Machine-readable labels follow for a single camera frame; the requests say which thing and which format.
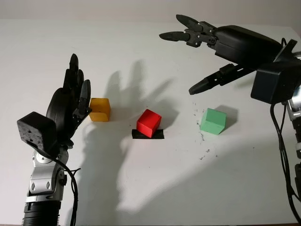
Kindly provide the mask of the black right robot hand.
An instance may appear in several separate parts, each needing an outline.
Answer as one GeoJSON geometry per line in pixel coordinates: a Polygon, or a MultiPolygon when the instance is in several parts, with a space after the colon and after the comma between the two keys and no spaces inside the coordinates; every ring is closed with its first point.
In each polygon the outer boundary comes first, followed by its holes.
{"type": "Polygon", "coordinates": [[[279,42],[240,26],[215,27],[185,15],[176,15],[176,18],[186,29],[183,32],[162,33],[159,35],[161,39],[184,41],[194,48],[204,42],[215,51],[216,56],[230,61],[230,64],[193,85],[189,89],[190,95],[205,92],[217,85],[223,86],[250,74],[260,65],[273,62],[282,49],[279,42]]]}

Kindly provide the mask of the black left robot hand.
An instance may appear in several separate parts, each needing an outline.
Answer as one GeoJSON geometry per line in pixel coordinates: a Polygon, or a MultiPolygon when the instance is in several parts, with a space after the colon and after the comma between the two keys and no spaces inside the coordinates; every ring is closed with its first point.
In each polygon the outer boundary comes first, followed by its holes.
{"type": "Polygon", "coordinates": [[[89,108],[90,99],[90,80],[84,79],[84,73],[79,69],[78,57],[72,54],[63,86],[53,94],[46,115],[56,124],[59,145],[69,149],[73,147],[71,138],[92,111],[89,108]]]}

